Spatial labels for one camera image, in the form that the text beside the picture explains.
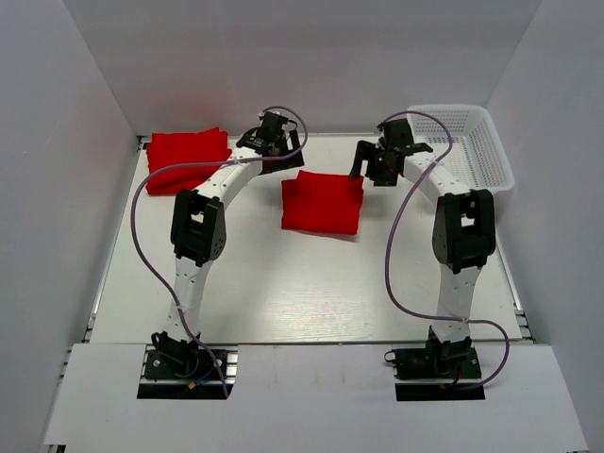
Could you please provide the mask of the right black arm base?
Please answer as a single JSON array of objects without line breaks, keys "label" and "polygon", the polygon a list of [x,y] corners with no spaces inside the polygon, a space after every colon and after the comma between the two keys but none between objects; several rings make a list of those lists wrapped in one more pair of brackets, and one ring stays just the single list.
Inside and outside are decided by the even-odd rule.
[{"label": "right black arm base", "polygon": [[478,353],[437,365],[426,347],[390,349],[384,361],[394,369],[395,399],[401,403],[486,399]]}]

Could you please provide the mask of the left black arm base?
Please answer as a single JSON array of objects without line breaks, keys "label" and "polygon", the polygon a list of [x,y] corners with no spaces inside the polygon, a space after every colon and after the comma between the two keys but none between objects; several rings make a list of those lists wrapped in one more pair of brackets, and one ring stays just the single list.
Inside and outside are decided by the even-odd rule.
[{"label": "left black arm base", "polygon": [[140,400],[225,400],[237,374],[233,347],[206,350],[194,341],[154,333],[145,348],[138,385]]}]

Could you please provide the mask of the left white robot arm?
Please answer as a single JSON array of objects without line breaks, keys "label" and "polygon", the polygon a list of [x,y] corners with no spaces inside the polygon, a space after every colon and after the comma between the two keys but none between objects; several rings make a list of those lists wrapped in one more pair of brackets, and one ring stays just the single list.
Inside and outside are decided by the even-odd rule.
[{"label": "left white robot arm", "polygon": [[163,333],[185,343],[200,339],[200,308],[210,268],[227,242],[226,210],[253,178],[304,165],[308,140],[304,120],[291,109],[273,106],[260,125],[246,131],[236,149],[202,184],[175,200],[170,240],[176,257],[173,305]]}]

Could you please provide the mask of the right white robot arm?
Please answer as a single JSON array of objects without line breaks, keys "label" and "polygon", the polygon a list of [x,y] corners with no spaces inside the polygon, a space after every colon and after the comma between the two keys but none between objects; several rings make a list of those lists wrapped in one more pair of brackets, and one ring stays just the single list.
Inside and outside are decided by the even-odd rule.
[{"label": "right white robot arm", "polygon": [[432,250],[440,264],[440,292],[428,320],[426,363],[445,377],[470,353],[469,318],[478,276],[495,251],[495,202],[490,191],[459,182],[426,143],[413,138],[407,119],[391,116],[378,125],[377,143],[360,141],[349,177],[368,177],[393,187],[400,177],[411,182],[435,207]]}]

